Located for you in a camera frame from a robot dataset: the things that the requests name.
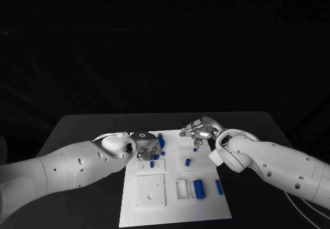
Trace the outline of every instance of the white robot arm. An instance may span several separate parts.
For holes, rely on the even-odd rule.
[[[84,187],[159,152],[161,138],[148,132],[105,134],[50,154],[0,166],[0,224],[11,213],[50,193]]]
[[[260,179],[289,194],[330,209],[330,165],[312,156],[278,145],[260,142],[247,132],[223,128],[208,117],[181,129],[194,146],[200,139],[214,139],[216,149],[208,154],[216,166],[221,163],[240,172],[249,167]]]

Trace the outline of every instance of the white platform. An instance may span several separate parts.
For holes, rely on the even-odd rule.
[[[181,171],[178,155],[180,153],[188,155],[188,151],[193,149],[191,138],[180,137],[180,130],[149,131],[149,133],[155,136],[161,133],[164,139],[164,156],[159,156],[159,159],[164,159],[164,171],[152,171],[152,173],[149,173],[152,176],[157,174],[164,176],[164,206],[161,204],[158,207],[154,206],[151,208],[135,208],[133,206],[138,202],[148,204],[146,200],[152,200],[146,198],[148,194],[152,194],[149,196],[152,197],[155,195],[154,192],[161,191],[161,189],[155,189],[157,186],[154,185],[157,185],[157,183],[151,181],[148,182],[149,187],[146,190],[136,194],[136,188],[139,188],[136,179],[141,176],[141,173],[136,173],[139,160],[133,157],[125,167],[119,228],[231,218],[224,194],[218,195],[217,193],[214,183],[214,180],[218,179],[216,166],[208,167],[208,163],[201,163],[201,166],[206,166],[206,169],[191,169],[193,162],[195,162],[195,160],[191,160],[191,171]],[[203,146],[200,149],[195,152],[191,151],[191,156],[198,156],[195,154],[198,152],[200,154],[203,153],[204,157],[208,159],[207,154],[210,153],[210,147],[206,140],[203,140]],[[203,182],[206,194],[204,199],[193,199],[190,195],[190,183],[197,179]],[[185,181],[187,200],[184,201],[177,199],[177,180]]]

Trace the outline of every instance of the black table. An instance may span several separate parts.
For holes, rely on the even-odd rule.
[[[66,115],[60,119],[37,156],[71,143],[92,140],[105,133],[181,129],[203,116],[211,117],[226,128],[250,132],[260,141],[272,141],[291,147],[265,112],[86,114]],[[234,173],[223,164],[217,167],[217,173],[231,219],[144,228],[312,228],[283,192],[266,184],[250,169]],[[123,175],[125,169],[83,188],[53,193],[34,200],[11,214],[0,229],[118,228]]]

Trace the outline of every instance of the blue object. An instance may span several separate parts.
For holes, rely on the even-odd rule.
[[[190,164],[190,159],[187,158],[185,159],[185,166],[188,166],[188,164]]]
[[[162,140],[162,134],[161,133],[158,133],[158,142],[159,142],[159,148],[162,148],[165,145],[165,141]]]
[[[203,188],[203,183],[201,180],[194,181],[194,193],[195,193],[195,198],[203,199],[204,198],[204,188]]]
[[[218,181],[218,180],[216,180],[216,181],[214,181],[214,183],[216,183],[216,187],[217,187],[217,192],[218,192],[218,195],[223,195],[220,181]]]

